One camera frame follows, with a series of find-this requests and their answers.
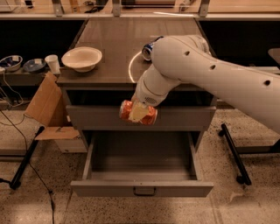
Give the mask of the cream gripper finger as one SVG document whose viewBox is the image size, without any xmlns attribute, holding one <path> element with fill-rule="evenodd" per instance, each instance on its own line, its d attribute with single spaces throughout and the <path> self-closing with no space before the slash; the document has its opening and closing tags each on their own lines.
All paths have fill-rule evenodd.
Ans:
<svg viewBox="0 0 280 224">
<path fill-rule="evenodd" d="M 134 101 L 132 105 L 132 109 L 129 112 L 129 119 L 137 123 L 141 119 L 143 119 L 149 112 L 149 109 L 146 105 L 141 103 L 140 101 Z"/>
</svg>

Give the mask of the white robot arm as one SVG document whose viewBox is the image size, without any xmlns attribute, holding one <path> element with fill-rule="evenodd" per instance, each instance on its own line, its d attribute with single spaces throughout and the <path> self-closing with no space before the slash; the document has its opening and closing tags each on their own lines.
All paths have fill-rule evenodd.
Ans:
<svg viewBox="0 0 280 224">
<path fill-rule="evenodd" d="M 156 107 L 182 83 L 205 89 L 280 133 L 279 75 L 216 59 L 201 36 L 166 36 L 155 42 L 151 65 L 140 77 L 134 97 Z"/>
</svg>

